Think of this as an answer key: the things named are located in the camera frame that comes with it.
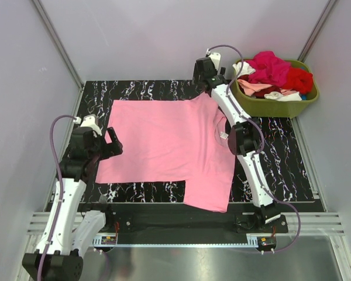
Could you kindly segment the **light pink t shirt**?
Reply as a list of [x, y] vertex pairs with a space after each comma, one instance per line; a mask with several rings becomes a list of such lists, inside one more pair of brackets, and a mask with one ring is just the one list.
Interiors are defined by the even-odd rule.
[[206, 93], [179, 101], [116, 100], [108, 125], [123, 152], [99, 163], [96, 181], [184, 181], [186, 205], [224, 213], [235, 171], [225, 124]]

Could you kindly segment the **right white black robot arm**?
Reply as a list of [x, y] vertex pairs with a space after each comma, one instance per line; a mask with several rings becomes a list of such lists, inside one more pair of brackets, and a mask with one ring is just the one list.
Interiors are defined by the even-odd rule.
[[219, 60], [206, 56], [196, 60], [193, 82], [202, 85], [215, 100], [230, 125], [228, 147], [240, 162], [252, 193], [254, 214], [238, 222], [245, 230], [267, 232], [281, 216], [269, 189], [260, 163], [264, 137], [256, 118], [252, 118], [234, 97], [223, 74], [217, 69]]

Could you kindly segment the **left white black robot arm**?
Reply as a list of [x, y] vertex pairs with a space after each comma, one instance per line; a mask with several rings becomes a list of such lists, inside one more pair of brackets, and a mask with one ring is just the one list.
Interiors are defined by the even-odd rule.
[[83, 257], [93, 239], [99, 231], [113, 228], [115, 218], [106, 203], [88, 208], [80, 225], [74, 225], [96, 164], [123, 152], [114, 129], [108, 128], [107, 133], [110, 142], [87, 126], [73, 130], [70, 147], [59, 163], [54, 201], [42, 237], [22, 259], [33, 280], [79, 280]]

